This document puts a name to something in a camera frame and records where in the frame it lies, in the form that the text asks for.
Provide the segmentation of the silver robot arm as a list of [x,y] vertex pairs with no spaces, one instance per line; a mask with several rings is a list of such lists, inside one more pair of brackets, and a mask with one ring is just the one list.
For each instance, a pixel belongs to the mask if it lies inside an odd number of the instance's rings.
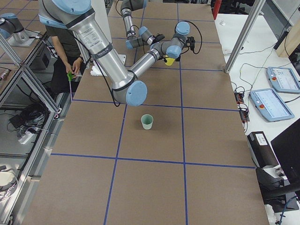
[[144,9],[148,0],[123,0],[120,7],[120,15],[123,18],[126,31],[126,46],[128,49],[138,48],[140,46],[151,45],[165,38],[163,34],[153,35],[150,30],[142,26],[138,28],[133,23],[132,12]]
[[126,69],[113,45],[106,38],[95,20],[95,11],[89,0],[41,0],[39,19],[47,26],[69,29],[75,32],[82,44],[88,49],[92,59],[97,62],[111,79],[113,98],[130,106],[141,105],[147,97],[146,84],[138,78],[157,60],[167,56],[179,58],[190,33],[187,22],[179,22],[170,41],[160,42],[161,38],[152,35],[141,27],[136,36],[132,23],[132,12],[145,8],[146,0],[124,0],[120,13],[124,21],[127,47],[136,48],[150,45],[150,49],[130,68]]

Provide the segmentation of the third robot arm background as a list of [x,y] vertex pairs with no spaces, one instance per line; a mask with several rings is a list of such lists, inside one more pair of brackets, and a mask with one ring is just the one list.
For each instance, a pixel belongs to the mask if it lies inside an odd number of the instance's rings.
[[13,13],[0,15],[0,33],[11,46],[28,47],[40,31],[26,30]]

